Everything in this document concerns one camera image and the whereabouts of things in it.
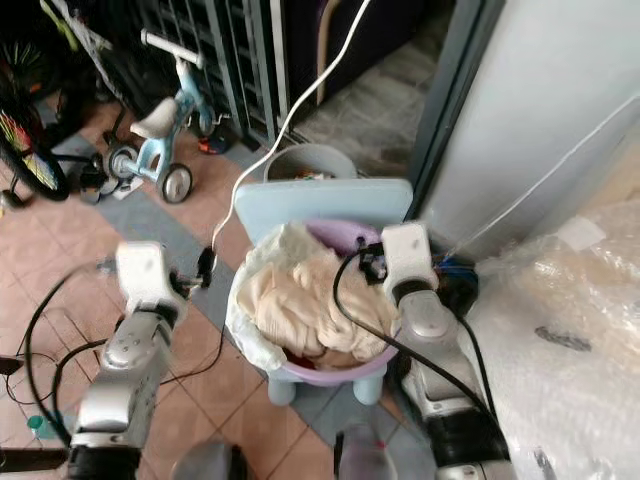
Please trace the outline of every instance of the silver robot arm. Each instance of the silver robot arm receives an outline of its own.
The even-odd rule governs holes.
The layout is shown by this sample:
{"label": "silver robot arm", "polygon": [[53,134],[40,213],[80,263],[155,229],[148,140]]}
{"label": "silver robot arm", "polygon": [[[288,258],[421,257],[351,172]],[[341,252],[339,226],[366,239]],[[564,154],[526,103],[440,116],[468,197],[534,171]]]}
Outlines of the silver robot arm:
{"label": "silver robot arm", "polygon": [[105,345],[100,372],[80,405],[71,479],[135,478],[156,391],[168,372],[173,332],[187,314],[188,289],[176,285],[159,244],[123,243],[116,262],[126,315]]}
{"label": "silver robot arm", "polygon": [[[400,310],[400,343],[447,370],[483,398],[475,371],[458,344],[460,323],[441,303],[424,224],[385,228],[384,290]],[[515,472],[497,423],[460,389],[411,360],[402,383],[422,413],[438,466],[437,480],[511,480]]]}

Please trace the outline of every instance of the white cable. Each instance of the white cable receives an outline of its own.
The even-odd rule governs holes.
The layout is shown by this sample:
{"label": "white cable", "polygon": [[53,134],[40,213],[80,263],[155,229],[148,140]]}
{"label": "white cable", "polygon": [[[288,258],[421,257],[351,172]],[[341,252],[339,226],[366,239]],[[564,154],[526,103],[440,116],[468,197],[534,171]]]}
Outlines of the white cable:
{"label": "white cable", "polygon": [[461,242],[458,242],[458,244],[455,247],[453,247],[452,249],[450,249],[447,252],[446,257],[450,257],[450,256],[456,254],[462,248],[466,247],[468,244],[470,244],[474,240],[478,239],[478,237],[484,235],[487,231],[489,231],[491,228],[493,228],[498,222],[500,222],[507,215],[509,215],[511,212],[513,212],[516,208],[518,208],[518,206],[522,202],[524,202],[527,198],[529,198],[531,196],[531,194],[540,185],[542,185],[544,182],[546,182],[551,175],[556,173],[560,169],[560,167],[562,167],[562,165],[564,165],[565,162],[567,160],[569,160],[573,156],[573,154],[578,151],[578,149],[580,149],[585,143],[587,143],[589,140],[591,140],[597,133],[599,133],[607,125],[607,123],[609,123],[622,110],[627,108],[627,106],[630,103],[632,103],[633,101],[637,100],[637,98],[638,98],[637,96],[636,97],[631,97],[629,100],[627,100],[622,105],[620,105],[618,108],[616,108],[613,111],[613,113],[611,113],[607,118],[605,118],[602,122],[600,122],[600,124],[598,124],[598,126],[596,128],[594,128],[586,137],[584,137],[582,140],[580,140],[580,142],[578,142],[571,150],[569,150],[565,155],[563,155],[563,157],[558,161],[558,163],[551,170],[549,170],[540,180],[538,180],[536,183],[534,183],[531,186],[531,188],[529,188],[526,192],[524,192],[522,195],[520,195],[513,202],[513,204],[509,208],[507,208],[504,212],[499,214],[496,218],[491,220],[489,223],[485,224],[484,227],[480,228],[480,230],[478,230],[476,233],[470,235],[469,237],[467,237],[466,239],[462,240]]}
{"label": "white cable", "polygon": [[[274,142],[274,144],[271,147],[271,149],[260,160],[258,160],[256,163],[254,163],[252,166],[250,166],[244,172],[242,172],[240,174],[240,176],[238,177],[238,179],[236,180],[236,183],[233,185],[233,190],[231,191],[231,204],[229,205],[229,211],[227,212],[227,216],[224,217],[222,222],[220,222],[218,225],[216,225],[216,228],[213,230],[213,237],[211,238],[211,248],[213,248],[214,251],[216,249],[215,248],[216,247],[216,239],[218,238],[218,235],[220,235],[220,232],[225,227],[225,225],[229,222],[229,220],[231,219],[231,216],[233,215],[233,210],[234,210],[234,206],[233,205],[234,205],[235,200],[236,200],[236,192],[238,190],[238,187],[240,186],[240,184],[249,175],[251,175],[251,173],[254,170],[256,170],[261,165],[263,165],[267,160],[269,160],[271,155],[273,155],[275,153],[275,151],[278,148],[278,145],[280,145],[280,142],[282,141],[282,137],[284,136],[284,133],[286,132],[287,127],[289,126],[289,122],[291,122],[291,118],[293,118],[293,115],[296,113],[296,110],[298,110],[300,105],[302,105],[302,103],[307,98],[309,98],[309,96],[320,86],[320,84],[322,84],[322,82],[324,82],[327,79],[327,77],[331,74],[331,72],[333,72],[335,70],[335,68],[338,66],[338,64],[342,60],[342,57],[344,57],[345,53],[347,52],[347,48],[349,47],[349,43],[351,43],[351,39],[353,37],[353,34],[355,33],[356,28],[357,28],[358,24],[360,23],[360,19],[362,18],[363,14],[364,14],[365,10],[367,9],[367,6],[369,5],[370,2],[371,2],[371,0],[364,0],[362,2],[362,5],[360,5],[360,9],[358,10],[358,13],[356,14],[356,17],[354,18],[353,23],[351,24],[351,27],[349,28],[349,32],[347,33],[347,38],[345,38],[344,45],[342,45],[342,49],[340,50],[340,52],[338,53],[336,58],[333,60],[333,62],[331,62],[331,65],[329,65],[329,67],[322,73],[322,75],[320,75],[316,79],[316,81],[313,82],[311,84],[311,86],[309,88],[307,88],[307,90],[305,90],[305,92],[302,95],[300,95],[300,98],[298,98],[296,103],[293,104],[293,107],[291,107],[291,110],[289,111],[289,115],[287,115],[287,118],[285,119],[284,123],[282,124],[282,128],[280,129],[280,133],[278,134],[278,137],[276,138],[276,141]],[[216,268],[217,264],[218,264],[218,255],[215,256],[215,261],[214,261],[214,264],[213,264],[213,268],[214,269]]]}

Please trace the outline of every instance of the gray bucket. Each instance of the gray bucket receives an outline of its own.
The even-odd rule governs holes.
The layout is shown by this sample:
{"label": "gray bucket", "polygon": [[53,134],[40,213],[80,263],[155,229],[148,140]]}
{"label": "gray bucket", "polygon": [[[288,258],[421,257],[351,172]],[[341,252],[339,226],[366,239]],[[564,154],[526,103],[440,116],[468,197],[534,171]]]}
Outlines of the gray bucket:
{"label": "gray bucket", "polygon": [[358,178],[353,162],[328,145],[294,145],[274,155],[264,171],[264,181],[294,180],[304,171],[329,174],[335,178]]}

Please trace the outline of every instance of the chair backrest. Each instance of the chair backrest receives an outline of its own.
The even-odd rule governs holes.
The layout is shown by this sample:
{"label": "chair backrest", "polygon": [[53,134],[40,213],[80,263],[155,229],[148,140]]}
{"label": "chair backrest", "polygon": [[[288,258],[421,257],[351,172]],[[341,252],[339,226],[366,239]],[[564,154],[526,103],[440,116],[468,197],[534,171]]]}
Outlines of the chair backrest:
{"label": "chair backrest", "polygon": [[401,223],[412,200],[411,184],[403,179],[297,180],[243,185],[235,208],[255,245],[291,221],[351,220],[381,229]]}

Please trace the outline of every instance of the clothes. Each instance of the clothes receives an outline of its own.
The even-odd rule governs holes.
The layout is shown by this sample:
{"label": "clothes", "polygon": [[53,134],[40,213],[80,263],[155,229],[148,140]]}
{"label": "clothes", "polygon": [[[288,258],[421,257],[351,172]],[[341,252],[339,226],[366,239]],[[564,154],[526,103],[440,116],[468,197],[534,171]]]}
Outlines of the clothes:
{"label": "clothes", "polygon": [[[339,266],[330,250],[314,254],[290,272],[267,264],[239,288],[236,301],[268,340],[296,356],[325,367],[352,366],[344,356],[325,356],[328,348],[366,362],[386,344],[338,311],[332,287]],[[355,265],[343,275],[340,299],[356,318],[387,334],[398,317],[384,293],[369,287]]]}

